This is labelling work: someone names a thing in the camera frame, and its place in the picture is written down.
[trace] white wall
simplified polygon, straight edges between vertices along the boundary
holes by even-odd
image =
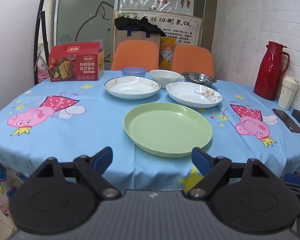
[[[300,0],[218,0],[212,45],[218,79],[254,85],[268,41],[288,47],[286,74],[300,81]],[[300,87],[293,105],[300,110]]]
[[[40,0],[0,0],[0,110],[34,85],[33,43]]]

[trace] stainless steel bowl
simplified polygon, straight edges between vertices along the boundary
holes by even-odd
[[[197,83],[207,87],[212,86],[214,83],[217,82],[215,78],[202,73],[183,72],[182,75],[184,76],[187,82]]]

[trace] white bowl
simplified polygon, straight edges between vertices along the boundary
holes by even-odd
[[[157,81],[162,88],[166,88],[166,86],[170,83],[177,82],[181,77],[181,75],[177,72],[163,69],[151,70],[150,74],[152,79]]]
[[[160,89],[160,84],[143,77],[124,76],[108,80],[106,90],[113,96],[122,99],[148,98]]]
[[[217,91],[196,83],[175,82],[167,85],[166,90],[172,99],[193,108],[214,107],[222,100]]]

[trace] mobile phone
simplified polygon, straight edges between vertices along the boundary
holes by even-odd
[[[272,111],[276,114],[277,117],[288,127],[291,132],[300,133],[300,127],[291,119],[290,116],[287,115],[285,111],[279,109],[272,109]]]

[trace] cracker box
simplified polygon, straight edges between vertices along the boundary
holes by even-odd
[[[49,55],[51,81],[99,80],[104,72],[103,42],[65,43]]]

